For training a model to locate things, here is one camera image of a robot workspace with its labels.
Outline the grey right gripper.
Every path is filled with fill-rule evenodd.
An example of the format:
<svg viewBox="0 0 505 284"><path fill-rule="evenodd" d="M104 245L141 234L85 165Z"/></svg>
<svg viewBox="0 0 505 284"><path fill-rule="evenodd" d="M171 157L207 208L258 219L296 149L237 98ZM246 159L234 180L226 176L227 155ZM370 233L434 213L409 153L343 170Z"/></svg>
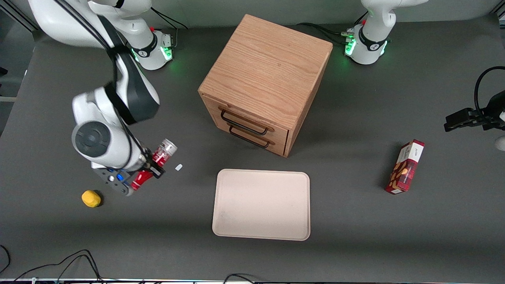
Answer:
<svg viewBox="0 0 505 284"><path fill-rule="evenodd" d="M148 148L143 148L143 155L145 158L144 166L149 166L148 171L156 178L159 179L165 173L163 166L159 166L157 162L153 161L153 153ZM131 196L134 193L132 182L136 177L137 172L126 171L124 169L117 170L107 168L105 166L92 163L92 170L103 180L103 182L114 189L116 192L124 196Z"/></svg>

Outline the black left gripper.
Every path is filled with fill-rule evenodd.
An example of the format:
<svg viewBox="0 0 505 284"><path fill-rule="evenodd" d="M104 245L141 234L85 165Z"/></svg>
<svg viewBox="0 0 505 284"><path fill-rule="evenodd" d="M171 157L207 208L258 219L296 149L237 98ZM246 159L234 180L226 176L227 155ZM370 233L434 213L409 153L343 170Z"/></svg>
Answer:
<svg viewBox="0 0 505 284"><path fill-rule="evenodd" d="M464 108L445 117L444 131L450 132L463 127L476 127L482 121L482 129L488 131L491 129L505 130L504 110L505 110L505 91L501 91L492 96L485 108L480 108L479 97L475 95L475 108Z"/></svg>

